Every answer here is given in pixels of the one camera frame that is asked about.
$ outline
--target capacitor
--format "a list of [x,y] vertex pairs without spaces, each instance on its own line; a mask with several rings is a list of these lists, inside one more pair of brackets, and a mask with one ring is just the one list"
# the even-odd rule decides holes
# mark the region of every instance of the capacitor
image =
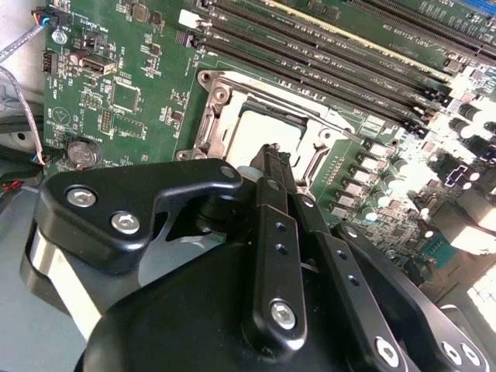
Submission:
[[91,53],[86,49],[77,50],[69,54],[69,61],[74,65],[79,65],[79,62],[90,55]]
[[429,208],[427,207],[427,205],[424,204],[421,198],[413,198],[412,202],[413,205],[417,208],[418,213],[420,213],[420,215],[425,216],[429,214]]
[[403,186],[405,182],[390,174],[384,178],[384,183],[389,190],[398,190]]
[[420,234],[422,237],[429,239],[434,236],[435,230],[429,224],[424,221],[423,219],[420,219],[417,221],[417,226],[420,229]]
[[405,176],[408,173],[410,173],[412,167],[410,166],[410,164],[408,164],[408,161],[404,159],[400,159],[394,162],[394,168],[398,171],[400,175]]
[[379,215],[375,212],[375,209],[372,207],[365,207],[362,209],[362,215],[367,222],[376,222],[379,218]]
[[453,119],[449,124],[452,130],[458,133],[460,138],[467,140],[475,135],[475,128],[462,119]]
[[484,125],[486,122],[490,122],[492,115],[486,110],[481,110],[480,108],[474,107],[472,105],[462,105],[459,110],[459,114],[465,119],[474,122],[477,125]]
[[67,156],[75,169],[90,169],[102,161],[102,150],[89,139],[78,139],[67,146]]
[[496,146],[482,137],[472,138],[467,144],[467,149],[482,161],[496,163]]
[[386,208],[391,203],[391,198],[383,191],[377,191],[374,193],[374,199],[377,205],[381,208]]

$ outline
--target screw hole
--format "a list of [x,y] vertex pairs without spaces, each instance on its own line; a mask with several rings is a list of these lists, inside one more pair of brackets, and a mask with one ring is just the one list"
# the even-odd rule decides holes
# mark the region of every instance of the screw hole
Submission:
[[338,250],[338,256],[339,256],[339,258],[342,258],[343,260],[348,260],[348,256],[342,250]]
[[288,250],[287,250],[287,249],[286,249],[286,247],[285,247],[284,245],[282,245],[282,244],[276,244],[276,250],[277,250],[280,254],[282,254],[282,255],[284,255],[284,256],[286,256],[286,255],[288,254]]
[[279,231],[285,233],[288,229],[286,229],[286,226],[284,225],[284,223],[276,223],[276,227]]
[[353,275],[348,275],[348,280],[350,281],[351,284],[353,284],[355,287],[360,286],[360,282],[353,276]]

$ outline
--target motherboard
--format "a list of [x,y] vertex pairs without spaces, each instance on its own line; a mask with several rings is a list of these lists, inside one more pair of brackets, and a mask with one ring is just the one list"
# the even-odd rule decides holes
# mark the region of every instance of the motherboard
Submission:
[[487,252],[495,6],[50,0],[33,12],[50,23],[44,143],[64,155],[46,175],[210,157],[243,167],[276,143],[325,220],[355,223],[399,267]]

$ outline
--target integrated circuit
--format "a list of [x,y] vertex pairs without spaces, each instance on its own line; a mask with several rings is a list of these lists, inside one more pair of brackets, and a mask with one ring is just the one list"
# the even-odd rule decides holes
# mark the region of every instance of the integrated circuit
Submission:
[[131,14],[133,15],[133,18],[136,21],[140,21],[140,22],[148,21],[148,8],[143,4],[133,5]]
[[162,13],[151,12],[150,13],[150,23],[154,27],[160,27],[160,25],[162,25]]
[[152,56],[155,56],[155,57],[160,56],[160,50],[161,50],[160,45],[158,45],[158,44],[150,45],[150,54]]
[[112,105],[127,112],[136,112],[140,99],[140,90],[128,85],[114,82],[112,86]]

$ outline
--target electrolytic capacitor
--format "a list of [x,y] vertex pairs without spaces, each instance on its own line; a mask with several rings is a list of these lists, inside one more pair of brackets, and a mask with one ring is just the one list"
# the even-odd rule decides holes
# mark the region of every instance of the electrolytic capacitor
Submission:
[[472,105],[462,105],[459,111],[465,119],[470,120],[474,124],[483,126],[486,122],[492,119],[491,113],[486,110],[474,107]]
[[423,203],[421,198],[413,198],[412,202],[413,202],[413,205],[417,208],[418,213],[420,213],[420,215],[428,215],[429,214],[429,212],[430,212],[429,208],[427,207],[427,205],[425,205]]
[[468,122],[461,119],[453,119],[449,124],[449,127],[458,133],[458,136],[463,140],[467,140],[475,135],[474,126],[471,126]]
[[79,65],[79,62],[90,55],[91,53],[86,49],[77,50],[69,54],[69,61],[74,65]]
[[400,175],[406,176],[408,173],[410,173],[412,167],[410,166],[410,164],[408,164],[408,161],[400,159],[394,162],[394,168]]
[[379,218],[379,215],[375,212],[375,209],[372,207],[365,207],[362,209],[362,215],[367,222],[376,222]]
[[417,226],[420,229],[420,233],[423,238],[429,239],[434,236],[435,230],[429,224],[424,221],[423,219],[420,219],[417,221]]

